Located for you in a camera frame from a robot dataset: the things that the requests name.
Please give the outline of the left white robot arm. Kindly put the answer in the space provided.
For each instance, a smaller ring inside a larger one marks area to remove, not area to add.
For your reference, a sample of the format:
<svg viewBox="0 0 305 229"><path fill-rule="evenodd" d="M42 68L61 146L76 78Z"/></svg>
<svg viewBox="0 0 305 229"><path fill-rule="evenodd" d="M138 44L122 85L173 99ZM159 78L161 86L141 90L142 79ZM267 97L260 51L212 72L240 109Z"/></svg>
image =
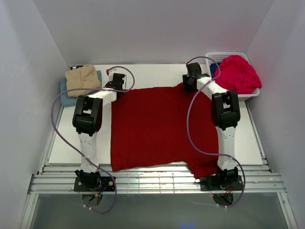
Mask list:
<svg viewBox="0 0 305 229"><path fill-rule="evenodd" d="M81 152L81 167L75 171L77 185L85 191L114 191L114 182L111 178L102 177L97 171L97 133L102 126L102 109L104 106L116 101L123 93L126 75L110 71L110 81L103 91L91 95L80 95L77 98L72 125L76 128Z"/></svg>

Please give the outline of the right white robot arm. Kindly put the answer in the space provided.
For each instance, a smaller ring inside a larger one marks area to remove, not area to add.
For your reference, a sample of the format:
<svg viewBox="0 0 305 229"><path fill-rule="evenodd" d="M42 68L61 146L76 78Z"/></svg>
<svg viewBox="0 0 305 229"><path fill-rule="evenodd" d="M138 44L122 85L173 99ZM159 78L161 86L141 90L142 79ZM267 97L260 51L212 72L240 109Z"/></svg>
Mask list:
<svg viewBox="0 0 305 229"><path fill-rule="evenodd" d="M187 74L183 75L183 88L188 92L195 91L191 100L186 118L187 136L193 148L201 154L212 156L212 153L201 151L191 139L189 130L189 118L192 105L199 95L205 94L211 100L212 123L218 134L217 172L214 176L208 176L203 184L208 187L227 189L238 182L238 168L235 158L234 137L236 127L240 121L240 107L236 91L228 91L219 86L212 78L202 72L199 63L187 63Z"/></svg>

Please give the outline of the dark red t shirt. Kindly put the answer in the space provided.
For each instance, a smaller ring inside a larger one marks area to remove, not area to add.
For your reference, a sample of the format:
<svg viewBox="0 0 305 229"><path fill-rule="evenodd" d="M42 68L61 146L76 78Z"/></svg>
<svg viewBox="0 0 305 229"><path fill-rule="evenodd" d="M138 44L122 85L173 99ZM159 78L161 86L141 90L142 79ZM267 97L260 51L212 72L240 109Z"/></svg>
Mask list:
<svg viewBox="0 0 305 229"><path fill-rule="evenodd" d="M195 178L217 171L218 136L211 120L211 100L174 87L134 89L111 104L111 166L113 171L185 162Z"/></svg>

